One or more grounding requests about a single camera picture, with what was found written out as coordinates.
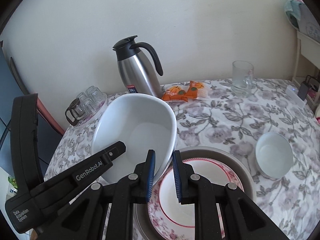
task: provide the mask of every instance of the table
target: table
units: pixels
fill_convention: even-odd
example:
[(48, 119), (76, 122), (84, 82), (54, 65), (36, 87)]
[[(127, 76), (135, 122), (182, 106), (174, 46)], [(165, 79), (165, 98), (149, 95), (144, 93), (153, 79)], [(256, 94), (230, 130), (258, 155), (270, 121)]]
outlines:
[[(209, 100), (169, 103), (177, 119), (176, 149), (209, 146), (231, 153), (251, 173), (257, 205), (290, 239), (307, 239), (320, 220), (320, 125), (309, 106), (299, 109), (285, 94), (286, 86), (293, 85), (287, 80), (255, 78), (248, 98), (232, 93), (230, 79), (204, 82), (212, 89)], [(123, 94), (111, 95), (108, 104)], [(99, 118), (81, 129), (67, 129), (45, 180), (91, 155)], [(294, 152), (294, 166), (281, 179), (265, 178), (255, 166), (255, 145), (269, 131), (285, 136)], [(97, 181), (106, 184), (101, 177)], [(142, 239), (135, 225), (133, 238)]]

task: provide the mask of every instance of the pink object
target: pink object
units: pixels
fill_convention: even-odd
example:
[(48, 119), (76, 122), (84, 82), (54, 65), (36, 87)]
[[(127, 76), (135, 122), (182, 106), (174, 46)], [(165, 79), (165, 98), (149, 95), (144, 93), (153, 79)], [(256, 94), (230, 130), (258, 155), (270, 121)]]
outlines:
[[(238, 176), (225, 164), (208, 158), (192, 158), (183, 161), (191, 164), (195, 173), (207, 177), (212, 183), (225, 185), (228, 182), (243, 186)], [(165, 171), (153, 186), (151, 200), (148, 203), (150, 221), (156, 231), (166, 240), (192, 240), (195, 238), (194, 205), (181, 205), (175, 196), (175, 183), (172, 168)], [(218, 208), (221, 236), (224, 230), (221, 212)]]
[(318, 123), (320, 124), (320, 104), (316, 109), (315, 116), (316, 116)]
[(316, 95), (317, 95), (317, 92), (314, 91), (312, 88), (310, 88), (309, 91), (308, 91), (308, 95), (309, 95), (312, 99), (314, 99), (314, 98), (316, 97)]

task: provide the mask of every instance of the teapot handle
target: teapot handle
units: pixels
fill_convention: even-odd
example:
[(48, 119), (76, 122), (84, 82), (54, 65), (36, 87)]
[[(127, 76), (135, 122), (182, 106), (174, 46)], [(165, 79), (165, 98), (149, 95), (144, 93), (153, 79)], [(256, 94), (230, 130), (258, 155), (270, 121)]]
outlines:
[(130, 49), (136, 49), (136, 48), (144, 48), (147, 51), (149, 51), (149, 53), (153, 59), (153, 62), (155, 63), (156, 71), (158, 72), (158, 74), (160, 76), (162, 76), (163, 75), (162, 66), (161, 66), (160, 60), (158, 58), (158, 55), (157, 55), (155, 49), (150, 44), (145, 43), (145, 42), (138, 42), (138, 43), (130, 46)]
[[(70, 114), (71, 114), (72, 117), (75, 119), (74, 121), (72, 121), (72, 120), (67, 116), (67, 112), (68, 112), (68, 111), (70, 111)], [(67, 118), (67, 121), (68, 121), (72, 126), (76, 126), (76, 125), (78, 124), (79, 120), (77, 120), (77, 119), (74, 117), (74, 115), (73, 115), (70, 107), (68, 107), (68, 108), (66, 109), (66, 111), (65, 111), (64, 114), (65, 114), (65, 116), (66, 116), (66, 118)]]

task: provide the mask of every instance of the glass cup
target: glass cup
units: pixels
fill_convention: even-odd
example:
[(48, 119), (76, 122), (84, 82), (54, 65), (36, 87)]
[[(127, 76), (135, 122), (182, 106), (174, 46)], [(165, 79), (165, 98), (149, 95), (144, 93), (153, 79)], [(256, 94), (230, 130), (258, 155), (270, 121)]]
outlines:
[(88, 97), (85, 93), (81, 92), (79, 95), (77, 95), (77, 98), (80, 98), (80, 102), (84, 102)]
[(87, 90), (85, 91), (85, 93), (89, 96), (90, 95), (90, 91), (92, 89), (94, 89), (94, 88), (95, 88), (95, 86), (88, 87)]
[(96, 111), (96, 104), (94, 102), (92, 102), (92, 100), (90, 98), (87, 98), (83, 101), (83, 106), (84, 109), (87, 113), (87, 116), (94, 114)]
[(93, 88), (88, 93), (88, 96), (92, 99), (94, 103), (97, 104), (97, 106), (102, 103), (103, 101), (106, 101), (106, 95), (103, 94), (99, 88)]
[(239, 97), (251, 95), (253, 65), (237, 60), (232, 63), (232, 91)]

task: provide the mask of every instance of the thermos label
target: thermos label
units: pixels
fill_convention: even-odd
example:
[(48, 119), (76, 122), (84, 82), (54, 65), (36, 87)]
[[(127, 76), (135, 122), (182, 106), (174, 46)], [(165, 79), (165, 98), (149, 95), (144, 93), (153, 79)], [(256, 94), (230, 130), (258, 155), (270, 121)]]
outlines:
[(136, 89), (136, 87), (135, 87), (134, 85), (127, 86), (127, 88), (128, 88), (128, 90), (129, 90), (130, 94), (132, 94), (132, 93), (138, 93), (138, 92), (137, 92), (137, 89)]

